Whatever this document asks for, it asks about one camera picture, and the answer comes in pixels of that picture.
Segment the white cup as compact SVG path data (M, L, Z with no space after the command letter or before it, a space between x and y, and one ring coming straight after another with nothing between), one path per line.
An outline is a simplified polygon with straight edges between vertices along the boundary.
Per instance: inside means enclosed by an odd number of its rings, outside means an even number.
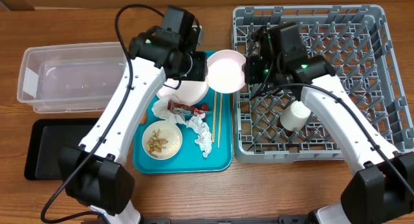
M280 115L281 125L288 131L299 131L307 122L311 110L303 102L294 101Z

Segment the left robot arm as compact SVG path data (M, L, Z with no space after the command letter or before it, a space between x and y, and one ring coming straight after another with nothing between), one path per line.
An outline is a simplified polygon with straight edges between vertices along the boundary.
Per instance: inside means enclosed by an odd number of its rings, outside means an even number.
M64 147L58 165L65 191L89 207L100 223L140 223L133 207L134 177L124 168L135 131L148 105L170 78L201 82L207 55L197 51L201 26L189 11L169 6L162 24L123 46L125 69L107 107L77 146Z

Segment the large pink plate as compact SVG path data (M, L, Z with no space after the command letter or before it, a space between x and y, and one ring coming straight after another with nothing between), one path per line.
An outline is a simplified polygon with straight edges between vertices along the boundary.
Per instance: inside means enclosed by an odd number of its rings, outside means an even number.
M193 106L200 102L209 90L206 82L182 81L178 89L177 80L167 79L162 88L157 92L157 97L174 98L178 103Z

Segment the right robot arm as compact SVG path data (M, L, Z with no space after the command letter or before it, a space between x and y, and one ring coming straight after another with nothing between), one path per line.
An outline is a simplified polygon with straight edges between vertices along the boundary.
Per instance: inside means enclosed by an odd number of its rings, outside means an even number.
M385 223L413 212L413 154L400 153L355 106L323 56L309 56L293 22L251 34L245 81L257 95L289 89L339 146L353 177L340 200L307 223Z

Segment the pink bowl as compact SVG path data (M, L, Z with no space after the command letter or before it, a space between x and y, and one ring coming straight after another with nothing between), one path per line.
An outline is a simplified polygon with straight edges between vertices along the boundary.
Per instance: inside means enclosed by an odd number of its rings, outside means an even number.
M220 50L207 59L206 83L218 93L230 94L245 86L246 58L234 50Z

